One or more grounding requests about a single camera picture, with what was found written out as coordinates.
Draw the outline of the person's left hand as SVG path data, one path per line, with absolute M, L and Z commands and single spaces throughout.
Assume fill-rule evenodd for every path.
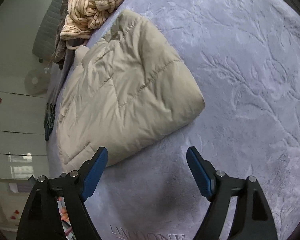
M 68 216 L 67 210 L 64 205 L 63 197 L 58 198 L 58 207 L 59 207 L 59 214 L 61 216 L 61 221 L 69 222 L 69 216 Z

